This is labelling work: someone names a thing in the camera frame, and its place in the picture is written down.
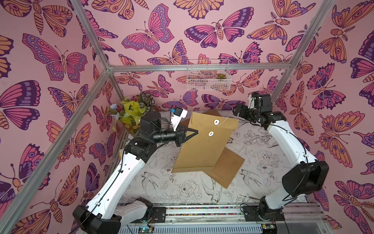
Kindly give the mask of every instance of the manila envelope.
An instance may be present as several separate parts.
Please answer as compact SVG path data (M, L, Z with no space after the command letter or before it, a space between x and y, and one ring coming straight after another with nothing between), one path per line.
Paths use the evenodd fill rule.
M199 131L199 134L183 143L172 173L203 171L224 188L228 188L244 163L244 159L225 147L238 120L221 117L212 109L204 114L193 113L181 125Z

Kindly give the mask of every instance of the table surface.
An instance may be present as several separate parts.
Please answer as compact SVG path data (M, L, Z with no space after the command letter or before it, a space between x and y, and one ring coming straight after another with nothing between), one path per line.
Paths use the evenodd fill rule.
M219 113L233 116L229 111ZM161 112L161 116L169 119L169 112ZM201 171L171 173L180 151L171 142L151 156L119 203L133 202L138 197L161 204L258 202L250 197L259 199L273 192L291 169L275 139L264 128L250 123L240 122L226 147L245 159L228 189ZM301 197L296 202L306 202L306 199Z

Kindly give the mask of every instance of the white wire basket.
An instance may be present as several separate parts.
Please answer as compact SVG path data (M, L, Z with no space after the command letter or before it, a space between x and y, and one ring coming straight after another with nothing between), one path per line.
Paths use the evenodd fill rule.
M207 64L206 68L201 67L202 64L206 64L208 60L206 59L194 59L189 60L191 63L197 63L200 66L196 67L195 64L187 65L187 90L213 90L213 91L227 91L230 89L231 84L231 74L228 69L228 64L214 64L216 70L212 70L212 64Z

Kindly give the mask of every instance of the butterfly wallpaper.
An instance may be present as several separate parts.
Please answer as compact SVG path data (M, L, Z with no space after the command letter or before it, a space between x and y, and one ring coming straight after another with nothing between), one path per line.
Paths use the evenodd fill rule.
M374 32L367 25L374 20L374 1L335 4L289 81L285 104L293 106L298 93L302 109L275 109L329 165L323 189L309 198L321 204L334 233L368 234L374 232ZM298 40L291 41L286 51L292 53ZM305 116L313 135L291 124L295 114Z
M158 66L289 62L322 0L80 2L111 65ZM330 166L323 191L309 197L324 208L331 228L337 234L369 234L374 230L374 31L367 25L374 21L374 0L335 4L273 105L311 153ZM0 166L1 217L103 66L70 1L0 0L0 5L6 18L0 22L0 152L14 155L1 158L6 162ZM252 92L272 94L284 70L229 72L229 90L219 85L187 90L181 71L114 76L124 95L149 93L159 110L230 111L248 104ZM96 95L12 233L69 233L77 226L71 213L104 184L123 133L121 123L106 115L106 107L119 101L115 85L108 80ZM268 167L258 170L273 173ZM36 222L27 225L33 217Z
M90 41L67 1L15 0L0 1L0 5L0 15L6 18L0 22L1 217L90 92L103 66L93 59ZM95 26L100 39L116 37ZM110 168L111 160L101 165L89 153L90 146L114 134L110 145L115 151L119 140L118 131L112 129L114 121L106 125L107 131L100 131L93 106L105 110L118 101L107 81L12 233L71 231L75 206L87 203L99 191L104 169ZM35 223L27 226L31 217L36 217Z

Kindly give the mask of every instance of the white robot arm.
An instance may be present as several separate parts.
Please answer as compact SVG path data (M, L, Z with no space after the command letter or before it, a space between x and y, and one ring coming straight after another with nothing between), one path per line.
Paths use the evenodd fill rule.
M233 113L267 129L291 165L291 170L282 178L282 186L260 199L255 212L262 220L271 220L297 196L311 194L322 188L328 165L317 161L305 149L282 113L272 111L270 95L255 93L250 97L249 108L240 104L233 109ZM114 173L86 207L77 206L74 210L73 216L82 230L88 234L117 234L121 227L134 220L146 222L150 219L153 204L144 198L138 198L132 204L122 207L116 206L132 178L156 151L156 143L175 141L180 146L198 133L197 130L178 126L186 114L187 111L181 108L173 109L172 126L167 132L161 130L159 113L149 112L141 118L141 131L125 149L120 150L121 162ZM195 133L186 137L187 131Z

